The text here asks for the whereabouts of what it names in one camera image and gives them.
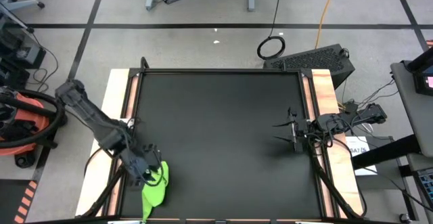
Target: green cloth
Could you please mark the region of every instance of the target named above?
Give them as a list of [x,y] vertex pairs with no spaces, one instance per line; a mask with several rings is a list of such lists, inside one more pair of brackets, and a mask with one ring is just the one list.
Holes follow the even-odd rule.
[[141,199],[143,202],[143,222],[147,220],[152,212],[153,207],[157,207],[162,203],[165,197],[165,188],[168,185],[168,165],[167,162],[162,161],[161,167],[158,172],[152,172],[152,177],[155,179],[149,183],[156,184],[161,178],[161,172],[164,170],[161,182],[157,186],[144,185],[141,191]]

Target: orange and black warning tape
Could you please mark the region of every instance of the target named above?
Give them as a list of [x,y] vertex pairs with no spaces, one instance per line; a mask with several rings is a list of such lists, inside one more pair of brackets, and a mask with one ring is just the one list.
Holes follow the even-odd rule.
[[36,192],[37,183],[35,181],[30,181],[24,192],[24,196],[21,199],[21,205],[18,207],[18,212],[15,216],[15,223],[24,223],[27,217],[28,209],[32,204],[33,196]]

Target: orange vacuum cleaner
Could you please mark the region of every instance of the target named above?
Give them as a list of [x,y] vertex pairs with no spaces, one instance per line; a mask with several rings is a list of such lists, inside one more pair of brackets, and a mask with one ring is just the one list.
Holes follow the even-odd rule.
[[[53,104],[56,111],[45,109],[38,99]],[[32,166],[37,145],[56,148],[57,143],[50,138],[66,121],[64,107],[55,98],[0,87],[0,156],[14,155],[20,168]]]

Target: black table surface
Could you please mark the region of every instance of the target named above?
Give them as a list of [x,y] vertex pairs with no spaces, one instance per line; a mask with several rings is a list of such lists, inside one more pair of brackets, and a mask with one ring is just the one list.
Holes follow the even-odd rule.
[[[305,115],[297,74],[146,74],[135,126],[154,143],[170,181],[153,218],[316,219],[317,179],[307,153],[285,137],[291,107]],[[127,184],[123,217],[140,217],[141,189]]]

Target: computer monitor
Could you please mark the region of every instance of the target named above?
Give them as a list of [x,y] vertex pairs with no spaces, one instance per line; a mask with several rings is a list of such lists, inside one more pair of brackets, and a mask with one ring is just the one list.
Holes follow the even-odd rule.
[[433,47],[409,62],[406,68],[413,74],[417,93],[433,96]]

